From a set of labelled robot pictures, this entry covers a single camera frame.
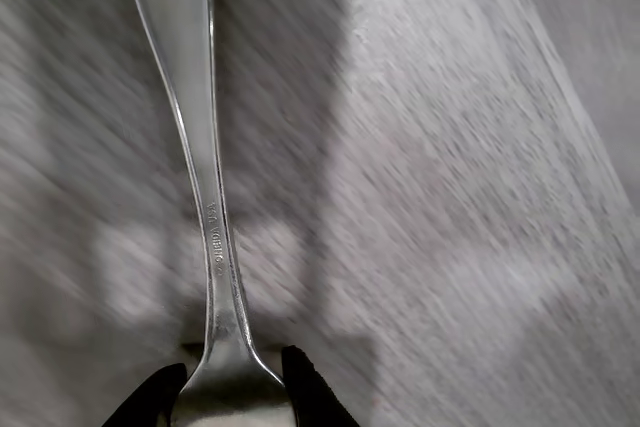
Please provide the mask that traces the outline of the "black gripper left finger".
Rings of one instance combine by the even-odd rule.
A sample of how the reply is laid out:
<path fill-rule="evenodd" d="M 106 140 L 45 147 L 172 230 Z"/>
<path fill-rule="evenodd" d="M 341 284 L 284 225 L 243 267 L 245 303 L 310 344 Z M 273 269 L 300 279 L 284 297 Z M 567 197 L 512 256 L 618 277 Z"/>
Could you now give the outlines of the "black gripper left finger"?
<path fill-rule="evenodd" d="M 186 382 L 184 363 L 160 368 L 120 404 L 103 427 L 168 426 L 173 405 Z"/>

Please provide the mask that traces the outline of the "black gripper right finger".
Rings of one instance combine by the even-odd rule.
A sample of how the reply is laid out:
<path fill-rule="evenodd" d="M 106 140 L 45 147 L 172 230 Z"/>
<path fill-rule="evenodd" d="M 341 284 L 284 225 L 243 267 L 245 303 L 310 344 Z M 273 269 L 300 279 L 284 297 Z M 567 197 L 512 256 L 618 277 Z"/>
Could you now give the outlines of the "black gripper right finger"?
<path fill-rule="evenodd" d="M 283 382 L 302 427 L 358 427 L 306 353 L 299 347 L 283 347 Z"/>

